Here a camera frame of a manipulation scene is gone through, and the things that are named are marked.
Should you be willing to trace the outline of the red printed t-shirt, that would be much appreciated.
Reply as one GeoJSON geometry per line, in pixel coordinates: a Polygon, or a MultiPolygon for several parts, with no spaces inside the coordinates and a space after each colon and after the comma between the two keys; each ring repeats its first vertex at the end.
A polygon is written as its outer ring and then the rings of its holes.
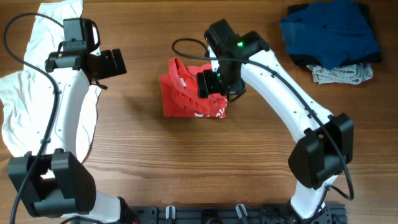
{"type": "Polygon", "coordinates": [[[159,78],[165,117],[225,118],[228,105],[219,93],[208,98],[198,96],[198,73],[210,70],[211,64],[186,66],[177,58],[169,60],[168,72],[159,78]]]}

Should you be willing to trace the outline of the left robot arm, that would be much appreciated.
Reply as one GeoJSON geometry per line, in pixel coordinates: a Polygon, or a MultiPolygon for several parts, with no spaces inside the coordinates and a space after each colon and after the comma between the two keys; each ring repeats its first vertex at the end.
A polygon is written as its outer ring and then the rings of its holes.
{"type": "Polygon", "coordinates": [[[45,61],[42,74],[52,85],[53,106],[38,153],[8,163],[8,175],[32,217],[62,217],[68,222],[132,223],[125,200],[99,192],[93,176],[76,156],[76,137],[83,100],[92,83],[126,73],[119,49],[104,50],[90,19],[61,23],[64,40],[45,61]]]}

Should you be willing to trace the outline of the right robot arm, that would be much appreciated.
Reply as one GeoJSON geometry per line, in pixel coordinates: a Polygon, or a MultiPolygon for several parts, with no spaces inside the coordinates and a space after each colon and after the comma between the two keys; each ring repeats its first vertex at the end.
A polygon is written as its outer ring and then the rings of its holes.
{"type": "Polygon", "coordinates": [[[297,179],[289,223],[331,217],[325,197],[353,159],[353,122],[314,101],[283,69],[268,43],[255,31],[236,34],[224,19],[204,33],[211,69],[198,74],[198,96],[219,93],[238,98],[252,86],[279,115],[296,145],[288,159],[297,179]]]}

